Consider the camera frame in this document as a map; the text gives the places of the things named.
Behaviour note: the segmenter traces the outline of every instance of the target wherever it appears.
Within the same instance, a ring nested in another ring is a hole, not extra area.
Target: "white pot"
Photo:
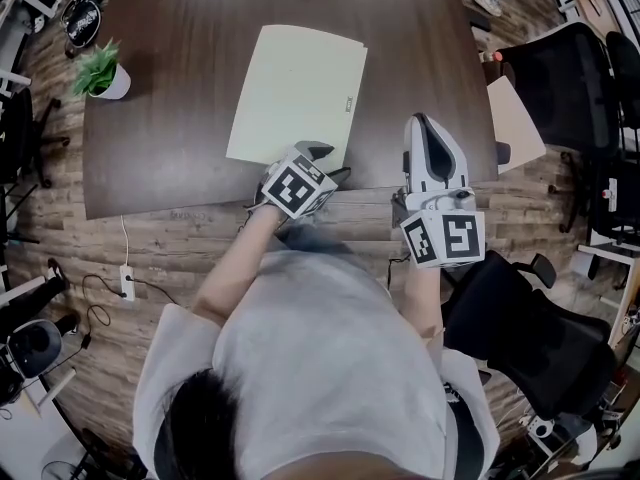
[[[125,69],[118,64],[116,66],[116,74],[113,76],[111,85],[100,94],[89,93],[89,96],[93,96],[94,98],[103,98],[105,100],[119,100],[129,92],[129,87],[131,87],[131,77],[129,76],[129,73],[127,73]]]

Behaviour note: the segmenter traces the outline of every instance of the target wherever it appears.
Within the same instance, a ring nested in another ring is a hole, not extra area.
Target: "wooden floor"
[[[522,43],[562,21],[553,0],[505,0],[504,7],[505,16],[492,20],[493,33],[477,33],[479,48]],[[7,262],[13,284],[45,272],[49,257],[60,262],[72,288],[51,304],[46,311],[49,316],[76,311],[82,315],[82,330],[86,332],[88,302],[100,303],[109,312],[111,325],[103,327],[93,321],[90,348],[68,363],[78,375],[58,400],[74,425],[93,430],[124,456],[131,450],[136,383],[166,300],[157,290],[137,286],[136,301],[123,303],[95,280],[89,281],[89,301],[83,299],[80,283],[85,274],[100,274],[118,287],[118,269],[126,251],[120,218],[85,220],[84,101],[71,95],[74,64],[64,56],[64,42],[58,24],[51,23],[31,41],[24,55],[23,71],[33,78],[35,110],[42,111],[51,97],[62,100],[62,108],[50,118],[47,135],[68,135],[71,145],[47,151],[46,170],[53,188],[37,190],[20,213],[20,230],[39,239],[40,245],[11,244]],[[560,193],[548,195],[549,184],[556,184]],[[568,271],[569,258],[576,245],[584,241],[586,230],[584,222],[579,222],[568,235],[558,231],[568,211],[571,191],[569,172],[560,162],[559,152],[550,150],[545,157],[502,176],[500,181],[475,188],[479,207],[486,214],[489,247],[511,260],[529,261],[536,252],[547,255],[559,273],[550,291],[553,300],[581,313],[613,319],[612,310],[603,310],[597,304],[596,294],[606,290],[621,273],[604,268],[595,283],[587,284]],[[386,279],[388,259],[399,257],[403,249],[402,240],[390,226],[391,193],[391,189],[339,193],[319,216],[319,225],[346,241],[381,280]],[[244,220],[245,211],[239,204],[125,216],[129,263],[137,278],[162,286],[178,302],[189,305],[198,285]],[[405,269],[406,264],[394,267],[394,295],[402,286]],[[65,342],[63,357],[77,350],[80,337]],[[50,377],[58,379],[65,371],[62,367]],[[515,422],[526,404],[518,405],[522,397],[501,375],[489,382],[487,393],[496,421],[508,416],[500,426],[506,442],[519,432]]]

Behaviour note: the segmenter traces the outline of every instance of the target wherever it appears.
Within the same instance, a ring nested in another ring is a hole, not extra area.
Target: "black hair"
[[[212,369],[187,379],[171,401],[156,441],[160,480],[236,480],[237,405]]]

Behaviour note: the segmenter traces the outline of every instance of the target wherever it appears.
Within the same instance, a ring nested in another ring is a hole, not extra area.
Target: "white power strip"
[[[133,269],[129,265],[120,265],[120,285],[122,286],[122,293],[125,294],[125,300],[136,300],[135,283],[133,282]]]

